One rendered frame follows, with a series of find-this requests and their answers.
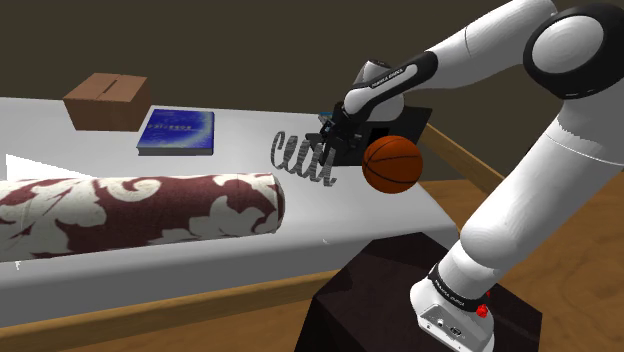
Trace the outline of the grey script letter ornament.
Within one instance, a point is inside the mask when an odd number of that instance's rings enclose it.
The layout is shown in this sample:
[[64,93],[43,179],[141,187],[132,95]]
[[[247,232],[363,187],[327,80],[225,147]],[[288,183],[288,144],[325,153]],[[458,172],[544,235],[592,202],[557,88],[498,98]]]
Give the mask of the grey script letter ornament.
[[325,187],[332,187],[337,181],[331,175],[333,165],[319,163],[321,151],[320,144],[311,147],[307,139],[299,142],[297,136],[286,137],[284,131],[279,131],[272,141],[270,161],[277,170],[284,170],[311,182],[322,182]]

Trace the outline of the orange basketball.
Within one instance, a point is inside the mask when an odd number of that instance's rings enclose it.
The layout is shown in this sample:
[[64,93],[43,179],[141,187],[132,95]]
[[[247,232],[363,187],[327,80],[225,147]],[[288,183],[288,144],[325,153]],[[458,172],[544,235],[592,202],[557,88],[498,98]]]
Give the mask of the orange basketball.
[[362,173],[368,184],[386,194],[402,193],[414,186],[423,171],[419,148],[405,137],[377,139],[364,152]]

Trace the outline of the blue book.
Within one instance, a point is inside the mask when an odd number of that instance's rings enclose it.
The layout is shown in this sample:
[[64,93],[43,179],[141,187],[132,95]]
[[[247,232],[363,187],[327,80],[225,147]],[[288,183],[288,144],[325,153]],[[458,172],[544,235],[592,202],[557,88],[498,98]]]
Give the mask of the blue book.
[[215,114],[154,109],[136,146],[140,156],[212,155]]

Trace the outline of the dark robot stand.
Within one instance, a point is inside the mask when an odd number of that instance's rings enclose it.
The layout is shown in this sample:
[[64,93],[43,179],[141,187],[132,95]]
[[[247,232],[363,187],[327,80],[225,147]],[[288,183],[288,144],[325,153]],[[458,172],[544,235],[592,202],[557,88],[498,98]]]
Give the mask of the dark robot stand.
[[313,296],[294,352],[453,352],[409,298],[447,252],[424,233],[371,241]]

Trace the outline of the red white patterned bolster pillow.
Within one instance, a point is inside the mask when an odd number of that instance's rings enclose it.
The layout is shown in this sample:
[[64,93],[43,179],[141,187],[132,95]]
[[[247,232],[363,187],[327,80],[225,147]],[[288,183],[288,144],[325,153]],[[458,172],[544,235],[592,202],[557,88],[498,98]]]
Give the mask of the red white patterned bolster pillow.
[[0,181],[0,262],[275,232],[271,173]]

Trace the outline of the brown cardboard box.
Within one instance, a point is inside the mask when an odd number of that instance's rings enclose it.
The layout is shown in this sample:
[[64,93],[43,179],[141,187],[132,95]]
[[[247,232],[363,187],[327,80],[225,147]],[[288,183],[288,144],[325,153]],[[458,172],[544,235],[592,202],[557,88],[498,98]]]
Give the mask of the brown cardboard box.
[[137,132],[151,96],[146,77],[93,73],[63,102],[77,131]]

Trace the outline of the white bed with wooden frame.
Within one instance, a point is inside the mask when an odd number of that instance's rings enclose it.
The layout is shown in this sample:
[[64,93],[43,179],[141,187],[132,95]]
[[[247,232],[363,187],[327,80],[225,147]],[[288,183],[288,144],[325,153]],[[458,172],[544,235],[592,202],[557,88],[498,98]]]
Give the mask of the white bed with wooden frame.
[[[78,132],[57,100],[0,97],[0,179],[268,172],[275,134],[320,126],[312,114],[220,110],[210,157],[141,157],[130,132]],[[312,295],[371,240],[422,232],[445,247],[458,231],[440,206],[444,182],[399,195],[356,167],[333,187],[286,172],[286,216],[274,235],[0,264],[0,352],[60,352],[208,321],[200,352],[231,345],[221,326],[257,327],[292,349]]]

